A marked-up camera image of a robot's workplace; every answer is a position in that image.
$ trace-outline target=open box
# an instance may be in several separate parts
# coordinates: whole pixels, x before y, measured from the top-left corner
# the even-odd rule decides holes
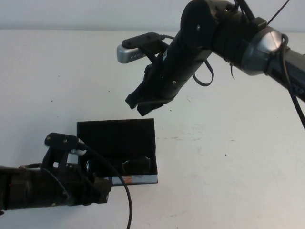
[[[78,122],[77,137],[115,165],[128,185],[158,183],[153,119]],[[104,164],[88,154],[79,157],[78,164],[107,177],[114,186],[122,185]]]

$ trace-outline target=white wall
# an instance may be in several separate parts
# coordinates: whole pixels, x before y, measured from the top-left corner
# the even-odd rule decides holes
[[[247,0],[266,20],[286,0]],[[177,31],[189,0],[2,0],[1,29]],[[291,0],[272,26],[305,31],[305,1]]]

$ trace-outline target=wire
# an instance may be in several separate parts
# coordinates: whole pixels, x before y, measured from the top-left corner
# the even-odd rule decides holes
[[[47,173],[49,173],[51,175],[51,177],[54,178],[54,180],[56,180],[56,182],[59,184],[59,186],[62,188],[63,193],[67,195],[67,199],[69,199],[71,197],[71,193],[68,192],[68,190],[65,188],[65,186],[61,183],[60,180],[58,180],[58,178],[49,170],[47,170],[44,167],[41,167],[42,170],[46,171]]]
[[[161,36],[163,36],[164,38],[168,38],[168,39],[175,39],[174,37],[172,37],[172,36],[169,36],[169,35],[161,35]]]
[[[283,79],[286,81],[287,83],[287,88],[288,88],[288,91],[290,93],[290,96],[291,96],[291,99],[295,105],[295,109],[301,119],[301,122],[303,124],[303,127],[305,129],[305,117],[304,117],[304,114],[302,112],[302,109],[300,107],[300,104],[297,100],[297,97],[293,91],[293,88],[292,88],[292,85],[291,85],[291,82],[290,82],[290,77],[289,77],[289,74],[288,74],[288,70],[287,70],[287,66],[286,66],[286,60],[285,60],[285,52],[286,52],[286,49],[287,49],[287,44],[288,44],[288,37],[287,35],[285,34],[282,34],[282,37],[283,37],[283,44],[282,44],[282,49],[281,49],[281,53],[280,53],[280,56],[281,56],[281,66],[282,66],[282,70],[283,70]]]
[[[278,10],[278,12],[276,12],[276,14],[270,19],[270,21],[267,23],[267,25],[269,25],[273,21],[273,19],[277,17],[277,15],[284,9],[284,7],[288,4],[289,1],[290,0],[287,0],[285,2],[285,4]]]
[[[206,60],[205,62],[205,65],[208,67],[208,69],[210,70],[211,74],[212,74],[212,80],[209,82],[209,83],[203,83],[201,82],[200,80],[197,79],[196,75],[194,74],[193,75],[193,78],[194,80],[196,81],[196,83],[198,83],[200,86],[202,87],[207,87],[207,86],[210,86],[211,83],[213,82],[213,79],[214,79],[214,71],[213,71],[213,68],[211,67],[210,63],[208,62],[208,60]]]
[[[122,182],[125,190],[126,190],[126,194],[127,194],[127,198],[128,198],[128,204],[129,204],[129,218],[128,218],[128,224],[127,224],[127,229],[130,229],[131,223],[132,223],[132,198],[130,196],[130,192],[129,189],[127,187],[127,184],[125,183],[123,177],[120,175],[120,173],[115,169],[115,167],[113,167],[112,164],[110,164],[106,158],[104,158],[101,154],[99,154],[98,152],[96,152],[95,150],[91,149],[90,147],[86,146],[86,150],[89,151],[90,153],[93,153],[96,157],[98,157],[100,159],[100,161],[105,164]]]

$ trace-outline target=black box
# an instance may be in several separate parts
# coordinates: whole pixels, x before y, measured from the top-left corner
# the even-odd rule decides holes
[[[149,172],[125,174],[123,179],[129,185],[158,183],[153,119],[78,122],[77,137],[112,163],[118,162],[118,166],[125,158],[149,158]],[[88,170],[94,167],[100,176],[112,180],[113,185],[122,185],[96,158],[85,154],[78,163]]]

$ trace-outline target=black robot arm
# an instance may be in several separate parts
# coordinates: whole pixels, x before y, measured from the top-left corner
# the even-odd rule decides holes
[[[1,210],[107,203],[112,183],[67,163],[69,154],[85,153],[79,138],[52,133],[45,144],[50,148],[42,163],[0,166],[0,214]]]
[[[266,20],[256,18],[244,0],[235,5],[222,0],[193,0],[185,7],[180,31],[168,48],[156,48],[164,38],[156,34],[153,46],[150,36],[144,34],[123,41],[117,48],[121,63],[147,54],[152,61],[140,86],[126,99],[131,109],[138,106],[141,115],[172,101],[213,52],[248,75],[265,73],[289,89],[281,61],[284,48],[292,90],[305,100],[305,57],[283,47],[283,35]]]

